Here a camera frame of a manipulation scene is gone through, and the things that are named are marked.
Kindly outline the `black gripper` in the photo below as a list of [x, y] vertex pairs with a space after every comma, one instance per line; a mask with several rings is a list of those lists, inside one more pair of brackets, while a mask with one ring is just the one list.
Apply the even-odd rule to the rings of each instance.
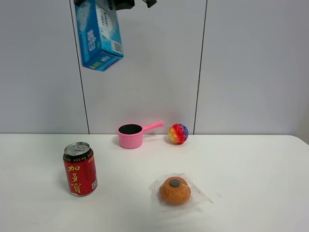
[[[86, 0], [74, 0], [74, 5], [81, 5]], [[151, 8], [154, 4], [157, 3], [157, 0], [143, 0], [148, 8]], [[108, 0], [108, 6], [111, 10], [124, 10], [131, 9], [135, 6], [134, 0]]]

